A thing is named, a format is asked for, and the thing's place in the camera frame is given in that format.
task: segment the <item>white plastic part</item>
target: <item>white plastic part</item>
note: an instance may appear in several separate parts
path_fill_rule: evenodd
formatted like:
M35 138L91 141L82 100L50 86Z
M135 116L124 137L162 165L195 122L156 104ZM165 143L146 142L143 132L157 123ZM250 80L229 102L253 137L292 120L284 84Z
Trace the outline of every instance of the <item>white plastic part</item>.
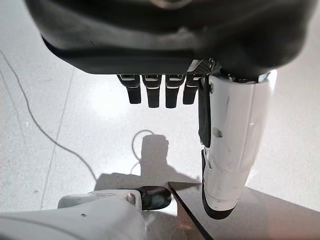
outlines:
M259 83L237 83L209 77L211 142L204 148L204 193L215 211L233 209L255 162L277 71Z
M64 203L69 207L1 213L1 239L147 239L146 224L141 215L141 196L136 190L94 191L62 199L67 200Z

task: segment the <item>black cable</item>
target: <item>black cable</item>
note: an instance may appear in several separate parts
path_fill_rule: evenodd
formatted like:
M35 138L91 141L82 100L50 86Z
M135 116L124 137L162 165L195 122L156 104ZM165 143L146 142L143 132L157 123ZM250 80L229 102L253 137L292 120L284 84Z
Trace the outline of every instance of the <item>black cable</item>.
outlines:
M81 160L81 162L83 162L83 164L89 169L92 177L94 178L95 181L97 181L97 178L96 178L96 175L94 173L94 171L92 170L92 168L89 166L89 164L86 162L86 160L83 159L82 156L80 156L77 152L75 151L72 151L71 149L61 145L60 143L58 143L57 141L55 141L51 136L49 136L43 129L42 127L38 124L37 120L35 119L33 113L31 112L31 109L30 109L30 104L29 104L29 100L27 98L27 95L26 95L26 92L24 90L24 88L22 87L21 85L21 82L20 82L20 79L16 73L16 71L13 69L13 67L11 66L11 64L9 63L7 57L5 56L4 52L2 50L0 50L0 53L1 55L3 56L5 62L8 64L9 68L11 69L11 71L13 72L16 80L17 80L17 83L20 87L20 90L23 94L23 97L24 97L24 100L25 100L25 103L26 103L26 107L28 109L28 112L30 114L30 117L32 118L32 121L34 122L34 124L37 126L37 128L40 130L41 133L43 133L43 135L45 135L51 142L53 142L55 145L57 145L58 147L62 148L63 150L75 155L77 158L79 158Z

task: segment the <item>metal plate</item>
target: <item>metal plate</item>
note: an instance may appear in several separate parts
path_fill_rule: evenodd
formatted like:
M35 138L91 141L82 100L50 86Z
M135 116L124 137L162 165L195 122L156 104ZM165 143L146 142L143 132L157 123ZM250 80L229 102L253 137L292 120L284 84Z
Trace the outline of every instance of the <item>metal plate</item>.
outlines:
M320 239L320 213L245 187L233 212L210 218L202 203L202 185L169 182L175 198L206 239Z

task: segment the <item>white casing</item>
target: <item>white casing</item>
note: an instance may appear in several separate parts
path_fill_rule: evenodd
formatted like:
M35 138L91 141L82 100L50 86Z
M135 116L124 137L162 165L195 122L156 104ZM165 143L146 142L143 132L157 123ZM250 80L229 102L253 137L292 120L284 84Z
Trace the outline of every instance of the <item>white casing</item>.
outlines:
M211 142L204 148L204 193L215 211L233 209L255 162L264 132L277 71L259 83L209 77Z
M60 209L0 214L4 240L145 240L139 191L101 190L63 197Z

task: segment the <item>cable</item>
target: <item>cable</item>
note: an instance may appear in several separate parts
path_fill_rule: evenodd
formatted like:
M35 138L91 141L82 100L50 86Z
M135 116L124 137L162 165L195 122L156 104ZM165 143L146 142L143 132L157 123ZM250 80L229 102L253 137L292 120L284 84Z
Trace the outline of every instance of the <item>cable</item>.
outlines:
M19 112L18 112L17 106L16 106L16 104L14 102L14 99L13 99L13 97L11 95L11 92L9 90L9 87L8 87L7 81L5 79L5 76L4 76L3 72L1 71L1 69L0 69L0 75L1 75L1 77L3 79L4 88L5 88L6 92L8 93L9 99L10 99L12 105L13 105L13 108L14 108L14 111L15 111L15 115L16 115L16 119L17 119L18 125L19 125L19 130L20 130L22 138L23 138L23 143L24 143L24 145L26 145L26 138L25 138L24 131L22 130L22 127L21 127L21 120L20 120Z
M89 164L86 162L86 160L83 159L82 156L80 156L77 152L75 151L72 151L71 149L61 145L60 143L58 143L57 141L55 141L51 136L49 136L43 129L42 127L38 124L37 120L35 119L33 113L31 112L31 109L30 109L30 104L29 104L29 100L27 98L27 95L26 95L26 92L25 90L23 89L22 85L21 85L21 82L20 82L20 79L16 73L16 71L13 69L13 67L11 66L11 64L9 63L6 55L4 54L4 52L2 50L0 50L0 53L1 55L3 56L5 62L8 64L9 68L11 69L11 71L13 72L16 80L17 80L17 83L19 85L19 88L23 94L23 97L24 97L24 100L25 100L25 103L26 103L26 107L28 109L28 112L30 114L30 117L32 118L32 121L34 122L34 124L37 126L37 128L40 130L40 132L45 135L52 143L54 143L55 145L57 145L58 147L62 148L63 150L75 155L77 158L79 158L81 160L81 162L83 162L83 164L88 168L88 170L90 171L94 181L97 181L97 178L96 178L96 175L94 173L94 171L92 170L92 168L89 166Z
M133 152L133 155L135 156L135 158L138 160L138 162L136 164L133 165L133 167L131 168L131 171L130 171L130 174L132 174L132 171L134 170L134 168L140 163L140 158L138 157L138 155L136 154L136 151L135 151L135 148L134 148L134 143L135 143L135 140L136 140L136 137L143 133L143 132L147 132L147 133L151 133L152 135L155 135L155 133L151 130L148 130L148 129L144 129L144 130L141 130L141 131L138 131L134 136L133 136L133 139L132 139L132 142L131 142L131 149L132 149L132 152Z

